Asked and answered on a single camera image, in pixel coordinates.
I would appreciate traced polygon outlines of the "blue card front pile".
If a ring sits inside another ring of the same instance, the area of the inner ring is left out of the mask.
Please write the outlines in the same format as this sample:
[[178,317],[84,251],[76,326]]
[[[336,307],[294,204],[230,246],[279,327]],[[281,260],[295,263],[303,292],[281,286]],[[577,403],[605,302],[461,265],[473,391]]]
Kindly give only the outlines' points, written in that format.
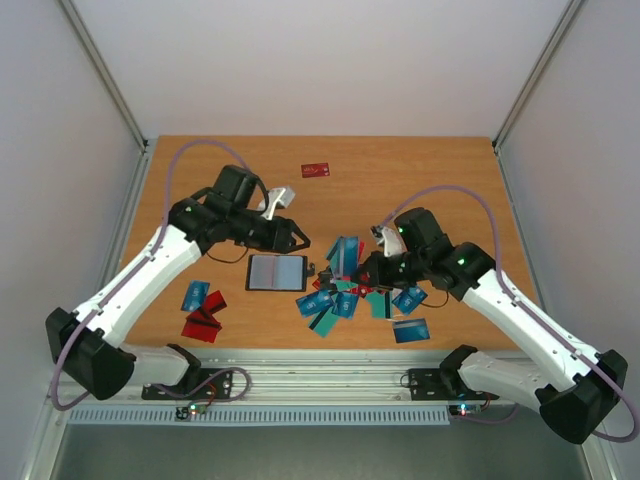
[[325,256],[333,277],[351,277],[359,266],[363,249],[364,243],[358,236],[339,236]]

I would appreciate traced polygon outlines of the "black leather card holder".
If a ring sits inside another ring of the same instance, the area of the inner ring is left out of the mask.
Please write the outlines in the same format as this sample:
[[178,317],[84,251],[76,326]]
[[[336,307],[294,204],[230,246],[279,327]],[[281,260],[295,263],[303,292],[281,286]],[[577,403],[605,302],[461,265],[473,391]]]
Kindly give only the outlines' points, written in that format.
[[304,292],[315,265],[300,255],[250,255],[247,291]]

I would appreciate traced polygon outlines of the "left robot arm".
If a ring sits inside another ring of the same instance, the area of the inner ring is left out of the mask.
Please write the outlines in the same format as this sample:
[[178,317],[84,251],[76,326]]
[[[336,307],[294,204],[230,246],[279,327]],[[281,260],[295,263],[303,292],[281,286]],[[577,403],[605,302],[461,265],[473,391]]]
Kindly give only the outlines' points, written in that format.
[[139,254],[106,286],[70,312],[56,308],[45,321],[57,373],[106,400],[133,383],[167,386],[179,398],[201,386],[201,363],[186,349],[126,345],[139,317],[184,270],[212,246],[231,241],[259,252],[290,254],[310,246],[291,219],[290,187],[268,190],[252,172],[225,166],[216,182],[176,202]]

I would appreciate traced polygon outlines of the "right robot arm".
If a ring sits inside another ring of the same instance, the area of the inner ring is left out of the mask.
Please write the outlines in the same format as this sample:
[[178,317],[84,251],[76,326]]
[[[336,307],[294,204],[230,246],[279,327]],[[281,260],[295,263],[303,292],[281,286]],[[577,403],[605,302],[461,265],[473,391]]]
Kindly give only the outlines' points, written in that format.
[[372,227],[379,250],[354,272],[374,289],[414,287],[421,281],[482,314],[533,362],[531,369],[461,345],[441,363],[444,390],[454,397],[470,391],[494,394],[540,414],[559,437],[581,444],[621,399],[628,363],[558,325],[499,271],[478,245],[453,245],[431,211],[414,208],[395,226]]

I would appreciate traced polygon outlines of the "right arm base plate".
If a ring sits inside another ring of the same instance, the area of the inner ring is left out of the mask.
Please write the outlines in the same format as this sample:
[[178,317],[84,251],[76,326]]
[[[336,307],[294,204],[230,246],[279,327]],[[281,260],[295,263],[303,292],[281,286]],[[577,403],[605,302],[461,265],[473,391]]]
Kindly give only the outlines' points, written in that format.
[[408,369],[400,380],[401,385],[409,390],[412,401],[484,401],[497,400],[498,396],[482,391],[466,390],[453,393],[440,376],[439,368]]

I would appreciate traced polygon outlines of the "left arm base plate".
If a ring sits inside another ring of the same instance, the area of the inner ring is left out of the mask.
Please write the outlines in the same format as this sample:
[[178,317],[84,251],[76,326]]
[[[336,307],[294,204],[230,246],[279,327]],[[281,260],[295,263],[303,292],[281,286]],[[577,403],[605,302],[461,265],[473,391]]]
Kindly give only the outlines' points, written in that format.
[[142,387],[141,398],[147,401],[168,400],[227,400],[231,397],[234,373],[229,369],[204,368],[191,383],[181,381],[177,385],[159,388],[157,385]]

